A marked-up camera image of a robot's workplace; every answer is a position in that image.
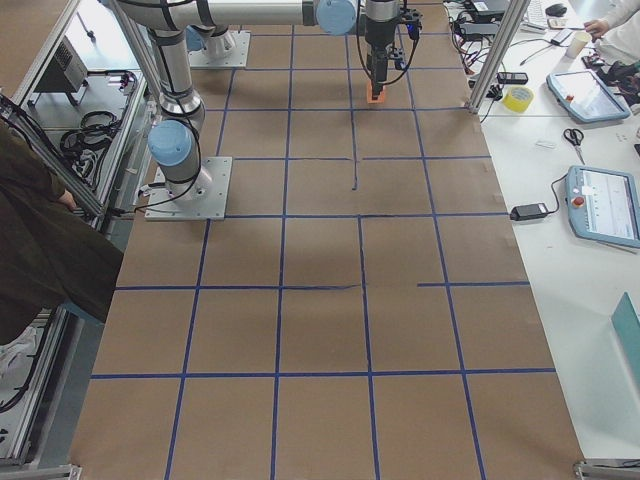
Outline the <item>metal base plate arm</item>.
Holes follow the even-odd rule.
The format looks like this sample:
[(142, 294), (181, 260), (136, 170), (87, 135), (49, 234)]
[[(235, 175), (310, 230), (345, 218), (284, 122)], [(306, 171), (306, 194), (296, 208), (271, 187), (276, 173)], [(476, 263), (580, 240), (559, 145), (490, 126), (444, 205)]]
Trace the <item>metal base plate arm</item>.
[(233, 159), (205, 157), (194, 183), (165, 181), (160, 167), (154, 181), (161, 186), (150, 191), (144, 217), (148, 221), (223, 221)]
[(245, 68), (251, 33), (230, 31), (211, 36), (209, 32), (188, 29), (189, 64), (192, 69), (221, 70)]

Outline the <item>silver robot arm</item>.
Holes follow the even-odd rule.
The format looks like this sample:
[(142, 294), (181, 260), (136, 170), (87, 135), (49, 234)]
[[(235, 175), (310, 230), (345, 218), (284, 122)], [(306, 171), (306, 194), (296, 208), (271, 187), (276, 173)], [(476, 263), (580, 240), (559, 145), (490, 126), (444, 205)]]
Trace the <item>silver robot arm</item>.
[(405, 25), (414, 42), (419, 41), (421, 13), (401, 1), (198, 1), (199, 21), (207, 27), (232, 23), (263, 25), (318, 25), (324, 32), (339, 36), (354, 34), (368, 45), (358, 54), (369, 79), (367, 101), (382, 100), (392, 82), (387, 79), (389, 64), (410, 62), (395, 46), (396, 29)]
[(202, 154), (206, 113), (192, 81), (187, 29), (226, 46), (228, 27), (215, 19), (210, 1), (113, 1), (111, 8), (132, 31), (127, 40), (158, 107), (147, 137), (156, 180), (143, 188), (148, 203), (136, 209), (155, 220), (222, 219), (232, 159)]

